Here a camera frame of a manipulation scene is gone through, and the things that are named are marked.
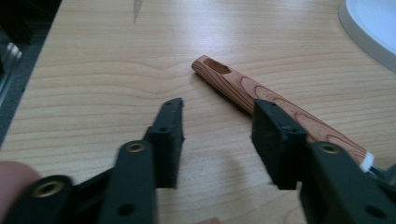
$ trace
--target handle hole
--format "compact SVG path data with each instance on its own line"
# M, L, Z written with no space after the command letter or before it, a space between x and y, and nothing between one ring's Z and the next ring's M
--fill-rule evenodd
M218 63L210 58L204 60L204 64L206 64L211 69L215 70L215 72L217 72L217 73L220 73L223 75L231 73L231 70L227 66L225 66L224 64Z

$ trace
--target finger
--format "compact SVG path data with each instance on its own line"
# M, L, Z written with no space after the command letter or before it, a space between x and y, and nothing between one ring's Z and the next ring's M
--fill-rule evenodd
M23 189L39 178L35 170L23 163L0 161L0 223Z

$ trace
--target wood grain handle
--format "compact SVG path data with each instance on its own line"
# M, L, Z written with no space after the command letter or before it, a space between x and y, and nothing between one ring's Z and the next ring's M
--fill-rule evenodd
M372 166L374 157L371 153L337 132L322 120L317 119L253 79L205 55L197 59L191 67L212 87L221 91L248 113L253 114L255 99L273 102L305 128L308 132L307 140L309 142L328 141L335 143L343 147L355 162L361 166L363 171L367 171Z

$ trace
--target light wood surface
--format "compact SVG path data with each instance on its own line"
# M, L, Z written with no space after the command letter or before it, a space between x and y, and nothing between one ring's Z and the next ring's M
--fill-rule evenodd
M396 74L338 20L340 0L64 0L0 160L81 182L141 139L162 102L184 99L178 189L158 190L161 223L304 223L295 191L269 184L250 117L191 69L225 62L396 162Z

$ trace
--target screw hole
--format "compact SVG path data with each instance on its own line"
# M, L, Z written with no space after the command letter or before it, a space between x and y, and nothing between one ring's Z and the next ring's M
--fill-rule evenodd
M37 198L45 198L54 195L61 191L64 187L64 182L50 181L38 186L34 191L34 196Z
M322 151L324 151L326 153L330 153L330 154L338 154L340 152L340 149L338 147L333 147L330 145L321 145L320 149L322 149Z
M145 145L143 144L131 144L127 147L129 152L139 152L143 149L145 149Z
M124 204L119 207L119 215L121 217L127 217L134 212L134 206L130 203Z
M381 209L379 209L373 205L367 205L365 207L365 210L371 216L379 218L379 219L385 219L387 217L387 215Z

